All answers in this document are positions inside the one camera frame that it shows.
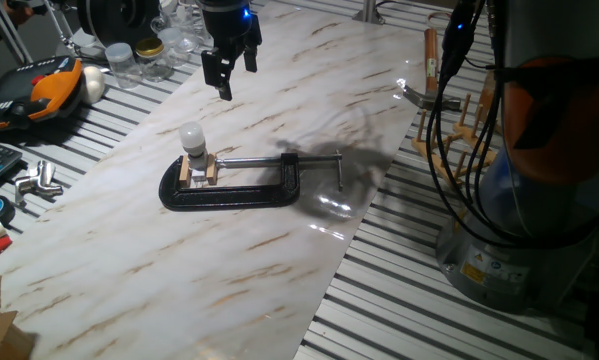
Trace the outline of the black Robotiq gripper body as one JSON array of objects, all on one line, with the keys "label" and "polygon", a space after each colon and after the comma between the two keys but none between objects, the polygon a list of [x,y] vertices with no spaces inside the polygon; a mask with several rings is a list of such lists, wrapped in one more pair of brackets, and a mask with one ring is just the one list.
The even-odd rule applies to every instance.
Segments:
[{"label": "black Robotiq gripper body", "polygon": [[198,0],[206,29],[223,56],[239,56],[253,25],[249,0]]}]

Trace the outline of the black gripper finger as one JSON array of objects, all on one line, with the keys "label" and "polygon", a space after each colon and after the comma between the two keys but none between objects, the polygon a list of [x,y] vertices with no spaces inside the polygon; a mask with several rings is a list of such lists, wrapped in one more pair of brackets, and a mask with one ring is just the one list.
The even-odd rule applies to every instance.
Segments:
[{"label": "black gripper finger", "polygon": [[262,37],[260,29],[252,27],[244,38],[244,63],[245,69],[248,72],[256,73],[258,71],[257,65],[257,51],[258,46],[262,44]]},{"label": "black gripper finger", "polygon": [[204,50],[201,53],[202,67],[205,83],[215,88],[222,100],[231,101],[230,75],[232,63],[224,59],[218,48]]}]

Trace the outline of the person hand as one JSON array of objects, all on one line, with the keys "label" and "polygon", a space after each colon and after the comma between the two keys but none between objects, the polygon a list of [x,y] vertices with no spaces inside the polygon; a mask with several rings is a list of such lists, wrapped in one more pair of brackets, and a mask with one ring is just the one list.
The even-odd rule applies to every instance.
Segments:
[{"label": "person hand", "polygon": [[15,26],[22,25],[26,23],[30,18],[32,18],[35,13],[34,10],[26,5],[16,5],[15,7],[11,6],[8,1],[3,3],[4,9],[8,14],[8,17],[12,21]]}]

